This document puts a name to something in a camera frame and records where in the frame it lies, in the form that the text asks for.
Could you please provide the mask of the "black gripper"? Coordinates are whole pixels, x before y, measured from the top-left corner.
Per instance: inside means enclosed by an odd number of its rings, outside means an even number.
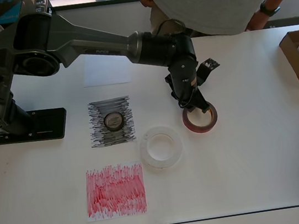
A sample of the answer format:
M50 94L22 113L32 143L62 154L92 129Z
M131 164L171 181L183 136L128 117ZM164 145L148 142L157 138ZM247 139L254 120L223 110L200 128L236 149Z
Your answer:
M195 108L200 108L202 113L206 113L211 109L211 104L207 102L199 90L199 86L204 84L204 79L200 76L196 76L196 84L187 88L187 83L185 81L181 82L181 94L178 97L175 93L174 84L171 75L165 77L165 82L172 89L171 96L178 101L179 107L184 111L192 112Z

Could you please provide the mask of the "person's left hand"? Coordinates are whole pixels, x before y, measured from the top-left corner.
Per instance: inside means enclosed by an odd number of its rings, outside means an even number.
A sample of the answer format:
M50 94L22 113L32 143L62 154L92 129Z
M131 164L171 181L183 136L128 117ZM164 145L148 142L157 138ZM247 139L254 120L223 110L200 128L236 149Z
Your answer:
M269 20L269 16L258 10L253 14L245 30L246 31L261 30L265 27L268 20Z

